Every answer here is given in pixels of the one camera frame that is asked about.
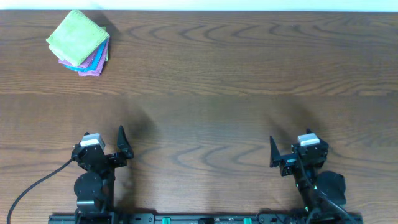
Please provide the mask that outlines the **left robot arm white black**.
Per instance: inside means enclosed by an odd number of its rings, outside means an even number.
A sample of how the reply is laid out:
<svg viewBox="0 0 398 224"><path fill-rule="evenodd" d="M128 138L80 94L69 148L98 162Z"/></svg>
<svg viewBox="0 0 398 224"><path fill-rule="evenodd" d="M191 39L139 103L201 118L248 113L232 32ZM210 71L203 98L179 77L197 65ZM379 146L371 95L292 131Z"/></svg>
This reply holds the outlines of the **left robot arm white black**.
<svg viewBox="0 0 398 224"><path fill-rule="evenodd" d="M74 145L71 159L85 170L74 185L77 196L75 223L119 223L123 219L114 208L115 169L126 166L134 153L122 126L116 145L118 152L106 154L99 133L85 133Z"/></svg>

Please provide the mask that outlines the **green microfiber cloth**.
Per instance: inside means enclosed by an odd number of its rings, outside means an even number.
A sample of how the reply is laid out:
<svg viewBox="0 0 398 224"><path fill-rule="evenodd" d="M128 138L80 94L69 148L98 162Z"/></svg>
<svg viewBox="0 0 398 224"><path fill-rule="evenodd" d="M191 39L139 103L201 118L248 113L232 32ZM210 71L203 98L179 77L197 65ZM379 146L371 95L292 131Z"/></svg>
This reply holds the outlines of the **green microfiber cloth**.
<svg viewBox="0 0 398 224"><path fill-rule="evenodd" d="M59 59L79 66L109 37L102 27L84 13L72 10L46 42Z"/></svg>

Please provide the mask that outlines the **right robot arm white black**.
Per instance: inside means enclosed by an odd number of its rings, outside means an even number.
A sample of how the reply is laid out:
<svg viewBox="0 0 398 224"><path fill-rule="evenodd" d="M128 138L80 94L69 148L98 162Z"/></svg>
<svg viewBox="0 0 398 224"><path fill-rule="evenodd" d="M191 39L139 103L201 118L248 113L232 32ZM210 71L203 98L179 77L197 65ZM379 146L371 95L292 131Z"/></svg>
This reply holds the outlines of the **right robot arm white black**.
<svg viewBox="0 0 398 224"><path fill-rule="evenodd" d="M282 177L293 176L304 209L289 217L295 223L362 223L363 218L347 212L345 177L333 171L319 173L327 160L329 144L312 130L297 137L291 153L282 155L274 138L270 140L270 167Z"/></svg>

